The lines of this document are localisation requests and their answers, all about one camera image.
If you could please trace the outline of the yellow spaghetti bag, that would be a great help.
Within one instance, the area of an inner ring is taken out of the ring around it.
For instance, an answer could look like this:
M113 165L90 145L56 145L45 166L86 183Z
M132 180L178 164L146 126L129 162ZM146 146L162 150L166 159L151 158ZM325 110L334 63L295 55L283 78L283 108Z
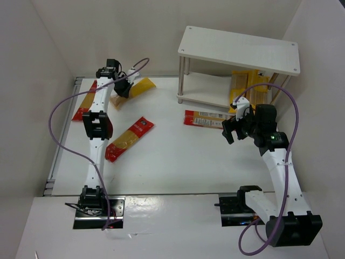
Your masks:
M118 95L111 96L109 102L116 110L120 110L121 107L128 101L144 94L145 92L156 89L156 85L149 79L143 78L138 83L136 83L129 91L129 97L120 97Z

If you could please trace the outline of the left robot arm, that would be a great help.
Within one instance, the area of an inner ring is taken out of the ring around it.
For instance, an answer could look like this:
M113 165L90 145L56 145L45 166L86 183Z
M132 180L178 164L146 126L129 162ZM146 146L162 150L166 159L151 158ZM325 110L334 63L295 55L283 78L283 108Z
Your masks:
M105 190L104 162L109 139L113 135L113 125L108 117L108 103L114 91L120 97L129 97L129 91L139 75L132 67L127 72L117 72L106 66L96 72L96 80L91 88L94 94L91 106L83 111L82 122L89 138L88 170L85 186L90 189Z

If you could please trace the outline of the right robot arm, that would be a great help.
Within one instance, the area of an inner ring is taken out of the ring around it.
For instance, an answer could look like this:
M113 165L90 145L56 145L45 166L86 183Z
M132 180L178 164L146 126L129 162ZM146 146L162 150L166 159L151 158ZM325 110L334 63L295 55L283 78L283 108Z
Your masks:
M320 215L312 213L297 180L290 142L277 130L277 111L273 105L252 107L238 101L236 115L222 123L222 135L232 144L232 133L238 140L250 137L258 148L272 179L277 204L255 185L241 186L237 191L240 206L254 211L265 224L269 245L292 247L310 245L322 228Z

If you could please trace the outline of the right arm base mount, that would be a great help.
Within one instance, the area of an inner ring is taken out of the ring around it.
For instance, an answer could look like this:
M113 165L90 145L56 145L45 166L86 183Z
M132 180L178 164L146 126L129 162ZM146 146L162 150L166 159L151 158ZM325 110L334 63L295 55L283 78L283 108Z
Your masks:
M235 193L219 194L214 206L220 211L222 227L247 226L259 218L252 209L244 207Z

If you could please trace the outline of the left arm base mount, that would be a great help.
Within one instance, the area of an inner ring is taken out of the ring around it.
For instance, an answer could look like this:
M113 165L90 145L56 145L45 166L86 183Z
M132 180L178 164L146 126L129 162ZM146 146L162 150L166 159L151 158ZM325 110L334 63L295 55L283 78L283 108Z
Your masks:
M84 186L77 203L65 203L75 210L73 229L121 229L125 211L124 197L106 198L100 186Z

